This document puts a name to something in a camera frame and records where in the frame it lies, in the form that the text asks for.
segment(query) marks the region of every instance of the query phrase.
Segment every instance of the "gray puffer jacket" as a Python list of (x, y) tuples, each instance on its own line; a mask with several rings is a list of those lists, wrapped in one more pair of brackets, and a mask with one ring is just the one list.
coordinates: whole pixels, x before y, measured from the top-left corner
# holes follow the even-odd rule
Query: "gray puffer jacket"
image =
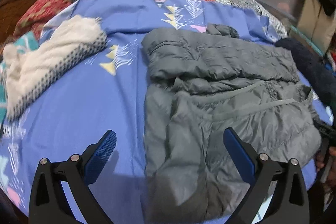
[(156, 29), (142, 42), (152, 80), (144, 136), (150, 221), (202, 222), (236, 209), (249, 185), (224, 147), (228, 127), (257, 153), (301, 166), (320, 146), (312, 91), (290, 51), (223, 28), (208, 28), (219, 35)]

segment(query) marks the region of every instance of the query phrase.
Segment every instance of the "white fleece blanket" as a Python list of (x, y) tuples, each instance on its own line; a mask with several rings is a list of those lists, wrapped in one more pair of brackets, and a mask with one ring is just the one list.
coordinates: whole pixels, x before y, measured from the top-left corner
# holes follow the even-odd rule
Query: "white fleece blanket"
[(13, 44), (3, 51), (7, 118), (18, 118), (52, 83), (87, 56), (106, 47), (106, 34), (94, 18), (64, 21), (37, 50), (18, 54)]

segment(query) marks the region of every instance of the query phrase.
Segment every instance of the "blue gripper pad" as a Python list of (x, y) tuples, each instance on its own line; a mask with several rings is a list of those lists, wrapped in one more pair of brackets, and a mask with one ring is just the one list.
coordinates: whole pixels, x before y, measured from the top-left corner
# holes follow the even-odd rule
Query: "blue gripper pad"
[(103, 136), (103, 140), (100, 140), (98, 143), (100, 143), (100, 145), (84, 167), (83, 180), (87, 186), (97, 181), (106, 162), (116, 147), (117, 136), (112, 130), (108, 130)]
[(242, 146), (242, 141), (232, 128), (224, 130), (223, 143), (229, 152), (242, 180), (254, 185), (255, 165)]

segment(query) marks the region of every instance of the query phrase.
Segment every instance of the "pink shape print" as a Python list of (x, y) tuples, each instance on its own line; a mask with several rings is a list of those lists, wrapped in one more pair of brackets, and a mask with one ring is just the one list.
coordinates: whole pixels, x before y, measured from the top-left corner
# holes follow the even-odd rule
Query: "pink shape print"
[(16, 205), (16, 207), (19, 207), (21, 204), (21, 200), (17, 192), (15, 192), (12, 188), (7, 187), (7, 193), (9, 199)]
[(199, 32), (205, 32), (207, 30), (206, 27), (203, 27), (203, 26), (198, 26), (198, 25), (190, 25), (190, 27), (198, 30)]

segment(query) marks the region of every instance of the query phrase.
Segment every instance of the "metal pin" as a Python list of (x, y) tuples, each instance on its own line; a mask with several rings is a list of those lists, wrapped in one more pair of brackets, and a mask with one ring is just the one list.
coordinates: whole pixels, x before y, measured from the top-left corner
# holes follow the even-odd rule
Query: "metal pin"
[(47, 161), (48, 161), (48, 159), (43, 158), (43, 159), (40, 160), (40, 164), (44, 165), (44, 164), (47, 163)]
[(267, 156), (265, 153), (261, 153), (261, 154), (259, 155), (259, 158), (260, 158), (261, 160), (264, 160), (264, 161), (268, 160), (268, 156)]
[(74, 154), (74, 155), (72, 155), (71, 156), (71, 161), (77, 161), (77, 160), (79, 160), (79, 155), (78, 154)]
[(299, 164), (297, 159), (291, 159), (291, 163), (292, 163), (292, 165), (298, 165)]

